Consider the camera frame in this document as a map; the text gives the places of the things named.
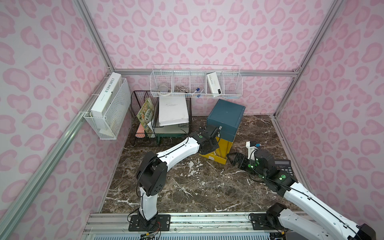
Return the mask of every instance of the calculator keypad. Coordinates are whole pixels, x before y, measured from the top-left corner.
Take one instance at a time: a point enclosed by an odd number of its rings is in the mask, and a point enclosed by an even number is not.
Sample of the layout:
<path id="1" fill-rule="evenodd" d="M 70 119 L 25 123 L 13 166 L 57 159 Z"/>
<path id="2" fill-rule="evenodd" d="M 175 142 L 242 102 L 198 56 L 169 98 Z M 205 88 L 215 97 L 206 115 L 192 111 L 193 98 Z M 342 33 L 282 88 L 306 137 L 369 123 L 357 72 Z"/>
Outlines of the calculator keypad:
<path id="1" fill-rule="evenodd" d="M 289 174 L 291 174 L 292 176 L 294 176 L 292 168 L 290 166 L 287 167 L 287 165 L 276 165 L 276 168 L 277 168 L 277 170 L 286 171 Z"/>

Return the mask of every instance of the wire shelf basket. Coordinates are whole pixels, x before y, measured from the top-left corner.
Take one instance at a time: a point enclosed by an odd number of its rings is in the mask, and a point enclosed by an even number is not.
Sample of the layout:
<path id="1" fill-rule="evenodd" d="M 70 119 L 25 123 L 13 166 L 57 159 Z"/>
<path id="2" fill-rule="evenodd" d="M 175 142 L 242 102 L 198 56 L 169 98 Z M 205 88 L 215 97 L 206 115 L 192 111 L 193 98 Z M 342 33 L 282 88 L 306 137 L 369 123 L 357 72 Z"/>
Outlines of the wire shelf basket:
<path id="1" fill-rule="evenodd" d="M 131 103 L 131 94 L 129 92 L 128 82 L 123 78 L 123 83 L 119 88 L 112 103 L 108 107 L 104 117 L 95 118 L 91 115 L 91 108 L 96 102 L 97 98 L 89 106 L 84 115 L 86 121 L 91 125 L 93 130 L 102 140 L 115 140 L 119 135 L 121 125 L 127 114 L 129 105 Z"/>
<path id="2" fill-rule="evenodd" d="M 154 133 L 137 132 L 140 122 L 137 118 L 137 114 L 140 111 L 141 107 L 145 103 L 146 99 L 150 98 L 155 109 L 153 111 L 153 116 L 151 124 L 154 130 Z M 131 96 L 131 114 L 132 114 L 132 127 L 131 133 L 129 135 L 129 142 L 132 146 L 170 146 L 174 145 L 175 138 L 183 137 L 181 140 L 185 139 L 185 136 L 190 133 L 190 125 L 192 122 L 192 108 L 191 108 L 191 99 L 187 98 L 187 110 L 189 115 L 189 123 L 178 124 L 180 129 L 179 133 L 169 133 L 165 128 L 168 126 L 160 126 L 159 124 L 159 98 L 155 98 L 151 91 L 134 91 Z"/>
<path id="3" fill-rule="evenodd" d="M 234 66 L 220 66 L 222 70 L 215 71 L 222 90 L 221 94 L 213 94 L 209 88 L 207 74 L 214 70 L 205 67 L 198 70 L 163 69 L 163 65 L 160 65 L 160 69 L 157 69 L 159 65 L 154 65 L 150 76 L 151 94 L 154 97 L 240 98 L 243 94 L 243 78 L 240 68 L 230 70 Z M 159 91 L 159 88 L 168 88 L 168 92 Z"/>

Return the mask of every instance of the blue box lid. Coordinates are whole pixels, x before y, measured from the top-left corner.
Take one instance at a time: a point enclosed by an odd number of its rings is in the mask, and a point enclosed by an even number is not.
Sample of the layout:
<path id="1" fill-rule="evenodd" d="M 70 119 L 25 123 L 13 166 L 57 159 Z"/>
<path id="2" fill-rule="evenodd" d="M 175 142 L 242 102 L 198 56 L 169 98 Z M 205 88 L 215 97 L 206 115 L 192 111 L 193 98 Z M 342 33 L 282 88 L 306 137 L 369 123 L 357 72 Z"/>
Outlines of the blue box lid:
<path id="1" fill-rule="evenodd" d="M 207 118 L 207 124 L 219 124 L 221 131 L 236 134 L 245 106 L 219 99 Z"/>

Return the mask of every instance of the mounting plate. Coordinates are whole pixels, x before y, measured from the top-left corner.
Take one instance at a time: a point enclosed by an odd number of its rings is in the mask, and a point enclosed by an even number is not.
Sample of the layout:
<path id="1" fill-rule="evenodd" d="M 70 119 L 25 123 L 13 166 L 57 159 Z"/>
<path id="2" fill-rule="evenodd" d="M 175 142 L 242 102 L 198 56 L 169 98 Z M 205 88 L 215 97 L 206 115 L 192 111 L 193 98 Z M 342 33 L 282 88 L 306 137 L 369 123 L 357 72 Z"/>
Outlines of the mounting plate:
<path id="1" fill-rule="evenodd" d="M 274 230 L 274 228 L 264 225 L 267 223 L 266 214 L 251 214 L 249 219 L 252 222 L 253 230 Z"/>
<path id="2" fill-rule="evenodd" d="M 131 217 L 131 222 L 129 223 L 128 231 L 130 232 L 148 231 L 144 222 L 139 220 L 139 217 L 140 217 L 139 215 L 133 215 Z M 155 222 L 160 223 L 161 231 L 164 231 L 164 232 L 169 231 L 170 215 L 167 215 L 167 214 L 156 215 Z"/>

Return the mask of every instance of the white wire basket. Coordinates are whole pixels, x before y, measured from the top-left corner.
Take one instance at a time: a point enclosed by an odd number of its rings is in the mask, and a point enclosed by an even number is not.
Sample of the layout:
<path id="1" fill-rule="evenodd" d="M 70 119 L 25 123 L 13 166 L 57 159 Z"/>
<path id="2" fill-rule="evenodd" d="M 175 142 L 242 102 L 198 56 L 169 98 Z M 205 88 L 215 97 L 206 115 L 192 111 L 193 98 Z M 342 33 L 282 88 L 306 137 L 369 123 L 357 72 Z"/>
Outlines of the white wire basket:
<path id="1" fill-rule="evenodd" d="M 219 66 L 222 70 L 210 70 L 207 68 L 198 70 L 153 69 L 150 76 L 151 94 L 154 97 L 240 98 L 243 94 L 243 78 L 240 74 L 240 68 L 231 70 L 234 66 Z M 214 71 L 217 73 L 222 90 L 221 94 L 211 93 L 208 85 L 207 74 Z M 159 87 L 163 85 L 168 87 L 169 90 L 167 93 L 159 92 Z"/>
<path id="2" fill-rule="evenodd" d="M 127 79 L 123 78 L 122 80 L 123 83 L 103 118 L 95 118 L 91 115 L 91 108 L 97 98 L 89 106 L 84 115 L 86 121 L 102 140 L 117 139 L 121 125 L 131 103 L 131 94 L 129 92 Z"/>

